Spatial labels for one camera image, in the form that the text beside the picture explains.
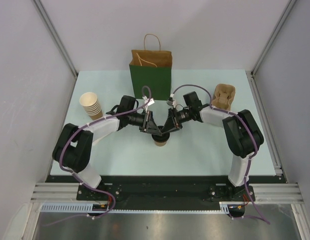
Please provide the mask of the brown pulp cup carrier stack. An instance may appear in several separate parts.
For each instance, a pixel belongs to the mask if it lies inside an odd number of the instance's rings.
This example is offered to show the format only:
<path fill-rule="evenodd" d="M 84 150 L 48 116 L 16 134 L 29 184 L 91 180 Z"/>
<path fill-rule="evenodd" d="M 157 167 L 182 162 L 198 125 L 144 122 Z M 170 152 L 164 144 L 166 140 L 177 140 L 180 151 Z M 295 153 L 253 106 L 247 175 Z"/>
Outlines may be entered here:
<path fill-rule="evenodd" d="M 220 83 L 216 86 L 212 105 L 223 110 L 230 111 L 235 96 L 235 87 L 230 84 Z"/>

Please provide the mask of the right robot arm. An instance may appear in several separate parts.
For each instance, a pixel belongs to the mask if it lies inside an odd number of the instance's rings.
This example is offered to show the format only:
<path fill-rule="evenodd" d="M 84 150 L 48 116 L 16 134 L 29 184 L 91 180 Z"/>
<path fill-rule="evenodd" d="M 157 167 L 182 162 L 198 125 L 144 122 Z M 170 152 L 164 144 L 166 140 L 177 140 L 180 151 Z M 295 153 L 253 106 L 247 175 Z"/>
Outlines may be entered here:
<path fill-rule="evenodd" d="M 249 110 L 234 113 L 217 108 L 210 104 L 202 104 L 196 92 L 185 94 L 186 107 L 177 110 L 168 109 L 168 117 L 161 129 L 163 134 L 182 129 L 182 124 L 197 121 L 224 129 L 227 144 L 233 153 L 232 165 L 228 180 L 231 185 L 225 188 L 226 196 L 236 201 L 243 196 L 242 186 L 248 182 L 248 174 L 252 158 L 257 154 L 264 138 L 254 117 Z"/>

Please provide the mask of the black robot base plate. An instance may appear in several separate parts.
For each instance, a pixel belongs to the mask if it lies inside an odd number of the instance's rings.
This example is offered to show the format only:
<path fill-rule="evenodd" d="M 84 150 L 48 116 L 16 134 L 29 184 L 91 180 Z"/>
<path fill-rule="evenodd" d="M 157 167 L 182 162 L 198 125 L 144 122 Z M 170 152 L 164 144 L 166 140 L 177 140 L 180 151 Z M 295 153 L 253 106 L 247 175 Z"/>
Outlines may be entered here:
<path fill-rule="evenodd" d="M 241 202 L 244 187 L 222 176 L 104 176 L 101 186 L 116 200 L 116 210 L 205 211 L 218 202 Z"/>

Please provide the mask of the stack of paper cups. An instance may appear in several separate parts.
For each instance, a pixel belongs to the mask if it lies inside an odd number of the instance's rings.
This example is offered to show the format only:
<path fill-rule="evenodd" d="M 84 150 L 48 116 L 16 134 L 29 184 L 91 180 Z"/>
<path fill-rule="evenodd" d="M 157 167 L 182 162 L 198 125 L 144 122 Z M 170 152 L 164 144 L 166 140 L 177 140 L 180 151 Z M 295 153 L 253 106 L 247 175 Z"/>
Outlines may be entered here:
<path fill-rule="evenodd" d="M 103 116 L 98 96 L 94 92 L 86 92 L 81 95 L 79 103 L 92 120 L 100 119 Z"/>

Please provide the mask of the green paper bag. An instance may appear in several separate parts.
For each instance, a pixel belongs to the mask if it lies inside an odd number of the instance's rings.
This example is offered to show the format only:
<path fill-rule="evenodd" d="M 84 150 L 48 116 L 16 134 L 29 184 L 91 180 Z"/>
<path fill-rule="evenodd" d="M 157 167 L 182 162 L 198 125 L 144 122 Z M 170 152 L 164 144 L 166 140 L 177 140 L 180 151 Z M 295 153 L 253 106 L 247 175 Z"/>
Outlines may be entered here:
<path fill-rule="evenodd" d="M 132 60 L 129 63 L 134 96 L 142 98 L 142 87 L 148 86 L 154 100 L 164 101 L 170 97 L 172 85 L 172 52 L 161 48 L 158 50 L 133 49 Z"/>

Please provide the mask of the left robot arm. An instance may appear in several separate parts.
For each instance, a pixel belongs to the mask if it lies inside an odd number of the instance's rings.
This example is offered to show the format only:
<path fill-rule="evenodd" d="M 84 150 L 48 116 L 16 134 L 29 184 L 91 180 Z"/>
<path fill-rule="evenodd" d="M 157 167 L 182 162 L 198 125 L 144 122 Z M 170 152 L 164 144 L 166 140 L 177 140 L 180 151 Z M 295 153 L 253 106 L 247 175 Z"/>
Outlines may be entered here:
<path fill-rule="evenodd" d="M 132 125 L 142 133 L 161 135 L 159 127 L 153 120 L 148 106 L 154 100 L 143 96 L 144 105 L 138 106 L 136 98 L 125 95 L 118 105 L 114 106 L 103 117 L 78 127 L 68 123 L 63 127 L 52 158 L 59 163 L 62 170 L 71 173 L 82 184 L 88 185 L 88 195 L 95 200 L 105 194 L 102 177 L 90 165 L 92 147 L 108 135 Z"/>

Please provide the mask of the brown paper coffee cup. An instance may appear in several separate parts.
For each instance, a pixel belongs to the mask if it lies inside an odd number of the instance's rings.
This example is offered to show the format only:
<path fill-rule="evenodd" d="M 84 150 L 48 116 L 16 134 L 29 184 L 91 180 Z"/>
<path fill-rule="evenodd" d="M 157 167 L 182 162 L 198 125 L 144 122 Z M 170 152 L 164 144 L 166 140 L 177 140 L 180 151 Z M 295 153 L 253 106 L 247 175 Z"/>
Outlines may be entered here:
<path fill-rule="evenodd" d="M 154 141 L 154 143 L 158 147 L 163 147 L 167 144 L 167 141 Z"/>

